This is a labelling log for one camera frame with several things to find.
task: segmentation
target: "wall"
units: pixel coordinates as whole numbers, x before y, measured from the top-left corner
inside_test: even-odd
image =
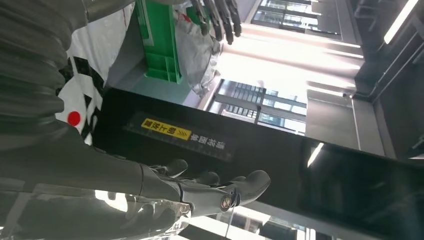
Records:
[[[235,0],[238,6],[238,14],[240,15],[240,20],[243,23],[251,12],[253,5],[257,0]]]
[[[353,99],[352,107],[359,150],[385,156],[373,105],[367,101]]]
[[[308,99],[305,136],[359,149],[354,112],[347,106]]]
[[[407,66],[374,103],[385,145],[402,158],[424,135],[424,67]]]
[[[131,92],[163,101],[183,104],[191,89],[187,82],[180,84],[142,76]]]
[[[144,58],[143,41],[140,35],[136,11],[131,15],[128,30],[116,57],[109,69],[107,84],[115,87]]]

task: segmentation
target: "black robotic finger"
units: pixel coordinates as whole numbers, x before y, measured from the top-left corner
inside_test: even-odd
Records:
[[[232,45],[234,42],[233,28],[231,23],[224,23],[225,37],[228,45]]]
[[[226,0],[215,0],[216,8],[218,9],[219,16],[222,20],[222,25],[225,30],[226,40],[229,45],[233,44],[233,27],[231,26],[231,14],[228,9]]]
[[[223,39],[223,32],[221,28],[220,14],[214,0],[204,0],[204,6],[209,12],[209,17],[215,30],[216,40],[221,41]]]
[[[180,176],[187,170],[188,167],[189,165],[183,159],[175,159],[166,166],[150,166],[150,168],[157,174],[170,178],[176,178]]]
[[[242,182],[246,179],[245,176],[238,176],[236,178],[234,178],[233,180],[231,180],[231,182]]]
[[[203,36],[206,36],[209,32],[208,32],[208,24],[207,24],[208,17],[205,13],[205,9],[203,8],[200,0],[191,0],[191,4],[193,4],[193,7],[196,9],[197,17],[199,18],[199,21],[200,21],[201,34]]]
[[[270,176],[266,172],[258,170],[249,174],[245,179],[236,177],[233,181],[224,184],[224,187],[219,187],[219,189],[230,193],[233,207],[236,207],[258,199],[270,184]]]
[[[205,172],[197,178],[181,178],[178,180],[184,181],[184,182],[202,184],[202,185],[206,185],[210,187],[215,187],[218,184],[220,184],[220,176],[218,176],[218,174],[212,171]]]
[[[234,34],[240,37],[242,34],[242,22],[240,21],[239,10],[235,0],[226,0],[229,13],[231,15],[232,23],[234,24]]]

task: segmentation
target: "yellow label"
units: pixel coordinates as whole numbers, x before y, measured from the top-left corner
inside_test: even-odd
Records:
[[[145,129],[150,129],[161,134],[166,134],[179,139],[184,139],[186,141],[189,140],[189,137],[192,134],[192,131],[190,130],[177,126],[172,126],[150,118],[146,118],[141,127]]]

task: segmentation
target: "window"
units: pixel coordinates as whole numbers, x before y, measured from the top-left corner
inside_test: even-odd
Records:
[[[328,36],[332,39],[341,38],[339,32],[329,32],[319,29],[318,16],[312,11],[313,2],[262,0],[251,23],[276,29],[284,29],[311,35]]]
[[[222,80],[209,112],[269,128],[305,135],[307,97]]]

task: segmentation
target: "ceiling light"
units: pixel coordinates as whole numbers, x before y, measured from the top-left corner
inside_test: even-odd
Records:
[[[307,88],[309,90],[312,90],[312,91],[320,92],[320,93],[323,93],[323,94],[331,94],[331,95],[335,95],[335,96],[338,96],[338,97],[343,97],[345,95],[343,92],[331,91],[331,90],[327,90],[327,89],[323,89],[323,88],[319,88],[319,87],[314,87],[314,86],[308,86]]]
[[[317,158],[318,154],[321,151],[321,148],[323,148],[324,143],[320,142],[318,144],[318,146],[315,148],[315,150],[313,151],[312,155],[310,156],[309,160],[307,161],[307,167],[309,168],[309,166],[315,161],[315,159]]]
[[[389,44],[390,41],[392,41],[395,34],[398,32],[399,28],[402,26],[402,24],[407,19],[408,15],[411,13],[412,9],[417,4],[418,0],[409,0],[405,6],[403,7],[402,11],[400,11],[399,16],[397,16],[396,20],[394,20],[393,25],[391,25],[390,29],[387,31],[386,35],[384,36],[384,41],[386,44]]]

